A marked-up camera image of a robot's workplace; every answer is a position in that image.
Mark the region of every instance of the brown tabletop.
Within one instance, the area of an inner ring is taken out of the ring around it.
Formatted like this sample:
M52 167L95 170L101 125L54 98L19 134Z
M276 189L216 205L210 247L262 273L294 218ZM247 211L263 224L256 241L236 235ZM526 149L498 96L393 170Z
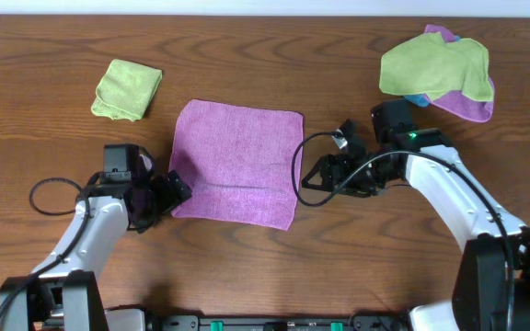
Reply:
M191 99L298 111L305 134L352 118L374 149L369 109L394 98L378 89L380 58L427 23L489 49L496 108L483 124L434 107L413 109L415 120L441 128L480 183L530 225L530 19L0 17L0 285L38 265L72 219L33 211L34 183L85 183L101 169L106 143L143 145L166 170L176 119ZM135 123L90 111L116 58L165 74ZM319 146L306 147L303 173L337 152L330 140ZM60 211L74 198L50 185L37 202ZM127 233L98 284L106 306L143 302L162 314L349 315L450 297L460 257L423 196L394 188L298 206L288 232L169 218Z

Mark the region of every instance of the white background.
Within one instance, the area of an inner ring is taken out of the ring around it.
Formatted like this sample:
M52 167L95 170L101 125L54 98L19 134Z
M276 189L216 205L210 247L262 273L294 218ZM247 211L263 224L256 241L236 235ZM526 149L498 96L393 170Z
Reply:
M530 0L0 0L0 14L530 17Z

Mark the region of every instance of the black cable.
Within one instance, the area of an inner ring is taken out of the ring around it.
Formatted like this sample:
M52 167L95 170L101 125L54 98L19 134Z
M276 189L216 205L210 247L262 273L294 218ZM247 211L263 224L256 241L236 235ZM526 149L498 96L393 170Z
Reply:
M506 330L510 331L513 326L513 308L514 308L514 261L513 261L513 251L511 249L511 242L508 238L508 234L506 233L506 229L504 228L504 225L502 224L501 216L494 210L494 207L491 205L491 203L486 199L484 194L481 192L481 190L476 187L476 185L464 174L462 173L457 167L453 164L449 164L448 162L444 161L443 159L439 157L435 157L429 154L425 153L419 153L419 152L412 152L412 151L390 151L385 152L382 154L379 154L375 157L372 157L370 160L365 162L364 164L360 165L357 169L355 169L345 180L343 180L337 188L335 188L330 194L324 198L322 201L317 203L310 203L306 202L300 197L300 194L298 193L298 189L295 186L295 174L294 174L294 168L295 168L295 158L297 157L297 154L299 150L304 146L304 144L309 141L310 139L316 137L317 135L333 135L335 132L321 132L317 134L313 134L312 136L308 137L308 139L301 142L298 147L295 150L294 153L294 159L292 160L292 184L294 186L294 192L296 197L300 200L300 202L304 203L306 206L310 207L319 207L324 205L325 203L329 202L335 195L337 195L339 192L341 192L345 186L355 177L359 172L361 172L366 166L369 166L371 163L382 159L386 156L393 155L393 154L405 154L405 155L414 155L418 157L422 157L428 160L431 160L441 166L444 166L449 171L453 172L454 174L458 175L468 186L471 188L474 193L476 193L476 196L478 196L478 199L486 206L486 209L492 216L493 221L498 226L499 231L501 232L501 238L504 243L503 251L504 251L504 257L506 259L507 266L507 296L508 296L508 308L507 308L507 316L506 316Z
M62 178L62 177L54 177L54 178L46 178L46 179L43 179L43 180L39 181L38 183L36 183L36 185L34 185L34 187L32 188L32 190L29 193L29 204L30 204L30 206L32 206L32 208L35 211L37 211L37 212L39 212L41 214L44 214L44 215L49 215L49 216L66 215L68 213L75 212L75 210L72 210L72 211L61 211L61 212L49 212L49 211L43 211L40 208L36 207L36 204L34 204L34 193L36 192L36 190L40 186L42 186L42 185L44 185L46 183L54 183L54 182L66 183L66 184L69 184L69 185L71 185L74 188L79 190L79 195L81 196L81 198L83 199L83 201L85 203L85 213L83 214L83 221L81 222L81 225L79 226L79 229L75 233L75 236L73 237L73 239L71 240L69 245L65 248L65 250L61 254L56 256L56 259L53 262L51 262L47 266L39 269L38 271L32 272L31 274L29 274L29 277L28 277L27 280L22 282L19 286L16 287L16 289L13 292L11 292L9 295L7 295L6 299L0 305L0 320L3 317L4 313L6 312L6 310L9 308L9 305L11 304L11 302L17 297L18 294L20 294L22 291L24 291L32 282L37 280L41 274L43 274L46 271L58 266L61 263L64 263L64 259L66 258L66 256L68 256L71 253L71 251L73 251L73 249L75 248L75 246L77 245L77 243L81 239L81 236L83 235L83 232L86 229L87 223L89 222L89 216L91 214L91 206L89 204L89 198L86 196L86 194L83 191L83 189L77 183L75 183L73 180L70 180L70 179L66 179L66 178Z

